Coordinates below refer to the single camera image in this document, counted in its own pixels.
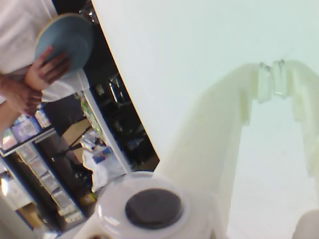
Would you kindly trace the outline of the person's right hand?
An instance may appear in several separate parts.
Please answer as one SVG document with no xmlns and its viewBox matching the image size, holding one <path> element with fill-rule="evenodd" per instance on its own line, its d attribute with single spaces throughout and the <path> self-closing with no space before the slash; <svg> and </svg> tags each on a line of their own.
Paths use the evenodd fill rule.
<svg viewBox="0 0 319 239">
<path fill-rule="evenodd" d="M 23 80 L 27 86 L 37 91 L 45 90 L 68 71 L 70 60 L 65 53 L 46 60 L 52 51 L 53 47 L 47 47 L 29 67 Z"/>
</svg>

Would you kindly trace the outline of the person's left hand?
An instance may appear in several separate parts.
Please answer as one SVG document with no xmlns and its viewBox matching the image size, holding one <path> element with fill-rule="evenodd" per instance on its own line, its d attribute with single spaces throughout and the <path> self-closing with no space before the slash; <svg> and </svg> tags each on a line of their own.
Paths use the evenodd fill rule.
<svg viewBox="0 0 319 239">
<path fill-rule="evenodd" d="M 41 91 L 2 75 L 0 76 L 0 95 L 4 97 L 4 103 L 0 105 L 1 116 L 19 116 L 20 114 L 32 116 L 42 100 Z"/>
</svg>

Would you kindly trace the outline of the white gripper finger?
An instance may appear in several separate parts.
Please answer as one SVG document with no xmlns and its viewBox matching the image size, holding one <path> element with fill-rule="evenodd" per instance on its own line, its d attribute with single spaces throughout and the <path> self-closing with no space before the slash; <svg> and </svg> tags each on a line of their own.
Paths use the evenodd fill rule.
<svg viewBox="0 0 319 239">
<path fill-rule="evenodd" d="M 224 239 L 231 208 L 242 127 L 250 121 L 252 102 L 269 99 L 270 66 L 241 66 L 198 99 L 158 173 L 182 188 L 190 207 L 174 239 Z"/>
<path fill-rule="evenodd" d="M 273 92 L 292 100 L 294 119 L 300 123 L 307 171 L 319 174 L 319 74 L 299 61 L 275 61 Z"/>
</svg>

